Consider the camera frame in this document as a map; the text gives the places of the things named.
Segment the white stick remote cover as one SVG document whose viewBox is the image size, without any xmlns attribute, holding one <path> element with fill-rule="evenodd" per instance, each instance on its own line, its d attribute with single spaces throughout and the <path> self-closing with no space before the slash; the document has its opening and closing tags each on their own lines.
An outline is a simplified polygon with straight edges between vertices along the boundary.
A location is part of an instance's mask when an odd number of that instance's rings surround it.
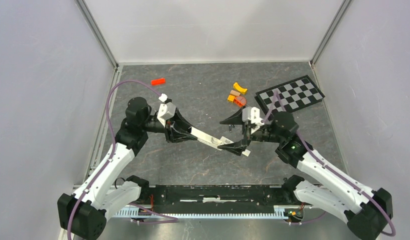
<svg viewBox="0 0 410 240">
<path fill-rule="evenodd" d="M 232 144 L 232 143 L 234 143 L 232 140 L 230 140 L 230 139 L 228 139 L 228 138 L 226 138 L 226 137 L 224 137 L 224 136 L 222 136 L 222 137 L 220 138 L 220 140 L 221 140 L 221 142 L 222 142 L 222 145 L 227 145 L 227 144 Z M 248 149 L 246 149 L 246 150 L 244 150 L 241 154 L 244 155 L 244 156 L 246 156 L 246 157 L 248 157 L 248 156 L 250 155 L 250 153 L 251 153 L 251 151 L 248 150 Z"/>
</svg>

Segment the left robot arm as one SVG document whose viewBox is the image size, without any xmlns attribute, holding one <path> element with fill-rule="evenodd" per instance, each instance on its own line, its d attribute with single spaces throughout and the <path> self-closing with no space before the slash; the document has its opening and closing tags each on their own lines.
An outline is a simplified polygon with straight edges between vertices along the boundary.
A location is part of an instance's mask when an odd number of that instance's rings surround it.
<svg viewBox="0 0 410 240">
<path fill-rule="evenodd" d="M 74 193 L 59 197 L 59 223 L 68 234 L 96 240 L 118 211 L 134 201 L 144 204 L 149 200 L 149 182 L 134 175 L 109 192 L 121 171 L 145 145 L 149 132 L 164 134 L 169 143 L 198 139 L 192 134 L 193 126 L 169 100 L 161 104 L 155 114 L 151 112 L 145 98 L 132 98 L 127 104 L 126 117 L 99 166 Z"/>
</svg>

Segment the white and black stick remote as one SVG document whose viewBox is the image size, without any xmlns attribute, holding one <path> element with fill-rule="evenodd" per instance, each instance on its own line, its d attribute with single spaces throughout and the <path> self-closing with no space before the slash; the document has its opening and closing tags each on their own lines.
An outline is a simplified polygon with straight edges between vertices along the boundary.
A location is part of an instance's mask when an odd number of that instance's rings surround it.
<svg viewBox="0 0 410 240">
<path fill-rule="evenodd" d="M 221 141 L 220 139 L 213 137 L 195 127 L 190 128 L 190 134 L 195 136 L 200 143 L 219 151 L 221 150 L 218 148 L 218 146 L 223 145 L 223 141 Z"/>
</svg>

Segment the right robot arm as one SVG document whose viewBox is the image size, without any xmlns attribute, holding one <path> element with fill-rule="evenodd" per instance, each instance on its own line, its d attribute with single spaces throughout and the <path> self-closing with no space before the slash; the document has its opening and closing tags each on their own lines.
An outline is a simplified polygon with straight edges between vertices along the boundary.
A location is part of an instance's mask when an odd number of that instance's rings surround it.
<svg viewBox="0 0 410 240">
<path fill-rule="evenodd" d="M 323 186 L 319 188 L 293 175 L 282 186 L 281 196 L 286 203 L 311 204 L 344 222 L 361 240 L 375 240 L 385 234 L 386 226 L 391 229 L 389 236 L 396 235 L 392 195 L 384 188 L 373 190 L 331 164 L 298 133 L 299 126 L 291 113 L 277 112 L 266 123 L 258 108 L 242 107 L 220 124 L 241 125 L 243 138 L 220 145 L 219 149 L 239 156 L 251 142 L 277 143 L 275 153 L 284 163 Z"/>
</svg>

